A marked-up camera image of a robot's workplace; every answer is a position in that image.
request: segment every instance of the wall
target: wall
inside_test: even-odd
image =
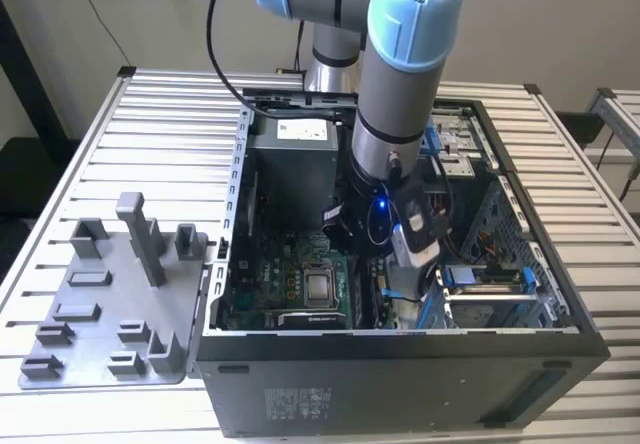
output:
[[[210,69],[208,0],[93,1],[135,65]],[[4,2],[61,120],[81,136],[122,56],[86,0]],[[596,87],[640,89],[637,9],[640,0],[465,0],[445,78],[535,82],[557,109],[584,110]],[[268,72],[291,66],[296,30],[253,0],[221,0],[214,43],[225,69]],[[9,92],[0,79],[0,120],[17,126],[4,124],[0,135],[32,132]]]

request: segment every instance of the gray plastic holder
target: gray plastic holder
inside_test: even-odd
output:
[[[78,221],[70,239],[76,254],[23,360],[21,388],[185,377],[207,236],[193,224],[161,233],[155,219],[144,218],[141,194],[122,196],[117,213],[132,233],[106,233],[99,219]]]

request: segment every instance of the black wire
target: black wire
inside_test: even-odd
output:
[[[444,172],[444,166],[442,165],[442,161],[440,160],[440,156],[436,154],[433,156],[436,161],[436,165],[438,166],[438,170],[440,171],[440,176],[444,181],[444,187],[447,190],[447,200],[449,201],[449,208],[447,209],[447,215],[449,216],[449,221],[453,219],[453,212],[455,210],[454,202],[453,202],[453,190],[451,189],[451,183],[449,182],[449,178],[447,177],[447,173]]]
[[[622,194],[620,194],[620,202],[624,201],[624,198],[627,197],[632,182],[633,181],[631,179],[627,179],[627,183],[624,185],[624,189],[622,189]]]
[[[258,109],[254,104],[246,100],[244,96],[240,94],[235,87],[233,87],[233,85],[229,82],[229,79],[227,79],[227,77],[224,75],[224,72],[222,72],[222,69],[220,68],[220,65],[218,64],[218,61],[216,60],[215,54],[213,52],[213,38],[212,38],[211,31],[213,27],[213,11],[215,9],[216,1],[217,0],[209,1],[209,10],[207,11],[207,52],[209,53],[209,59],[211,60],[211,64],[213,65],[213,68],[215,69],[216,74],[218,75],[218,78],[220,79],[220,81],[222,81],[222,83],[227,88],[227,90],[231,94],[233,94],[233,96],[238,101],[240,101],[242,105],[249,108],[254,113],[260,116],[274,118],[274,119],[317,118],[317,119],[326,119],[331,121],[338,120],[336,116],[336,112],[332,112],[332,111],[328,111],[328,113],[327,112],[321,113],[318,111],[315,111],[315,112],[309,111],[309,112],[298,112],[297,114],[289,113],[289,112],[287,113],[267,112],[267,111],[263,111],[262,109]]]
[[[392,297],[392,296],[387,296],[389,299],[393,299],[396,301],[407,301],[410,302],[412,304],[420,304],[422,301],[420,299],[409,299],[408,297]]]
[[[300,46],[302,45],[302,36],[304,35],[304,21],[300,21],[298,25],[298,41],[296,43],[296,55],[293,59],[293,70],[300,72]]]
[[[489,254],[489,252],[487,250],[485,250],[484,252],[482,252],[475,261],[473,261],[473,264],[477,264],[478,262],[480,262],[480,259],[482,259],[484,256],[486,256],[487,254]]]
[[[613,140],[613,136],[615,135],[615,133],[613,131],[611,131],[611,135],[609,136],[609,139],[607,140],[607,143],[604,145],[604,149],[602,149],[602,154],[600,154],[600,159],[598,159],[598,165],[596,166],[596,171],[600,170],[600,164],[602,164],[602,160],[604,159],[604,155],[607,153],[607,149],[609,149],[609,144],[611,144],[611,141]]]
[[[124,60],[127,62],[127,64],[130,66],[131,65],[131,61],[129,60],[129,58],[127,57],[127,55],[125,54],[124,50],[122,49],[122,46],[120,45],[120,43],[118,42],[118,40],[113,36],[113,34],[111,34],[111,31],[109,30],[109,28],[107,27],[107,25],[104,23],[104,21],[102,20],[102,18],[100,17],[100,14],[98,13],[98,10],[96,9],[96,6],[94,6],[93,1],[92,0],[87,0],[89,1],[89,5],[91,6],[91,8],[93,9],[93,12],[95,13],[96,17],[98,18],[98,21],[100,22],[100,24],[102,24],[102,27],[104,28],[105,31],[107,31],[107,34],[109,34],[109,37],[111,37],[111,40],[113,41],[113,43],[118,47],[118,49],[120,50],[120,54],[122,54],[122,57],[124,57]]]

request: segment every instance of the aluminum work table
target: aluminum work table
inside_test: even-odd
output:
[[[238,87],[300,88],[295,76],[232,75]],[[289,439],[295,442],[640,442],[640,230],[541,95],[522,85],[442,83],[482,100],[611,359],[523,431]],[[202,381],[22,391],[20,363],[73,255],[81,217],[124,230],[114,208],[141,191],[161,229],[224,215],[239,104],[212,74],[138,69],[109,91],[67,172],[0,286],[0,437],[9,442],[224,441]],[[256,440],[254,442],[280,442]]]
[[[640,159],[640,91],[598,89],[587,112],[598,114],[636,159]]]

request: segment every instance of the motherboard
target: motherboard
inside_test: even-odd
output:
[[[347,258],[322,232],[263,232],[258,240],[253,278],[234,291],[230,329],[351,328]]]

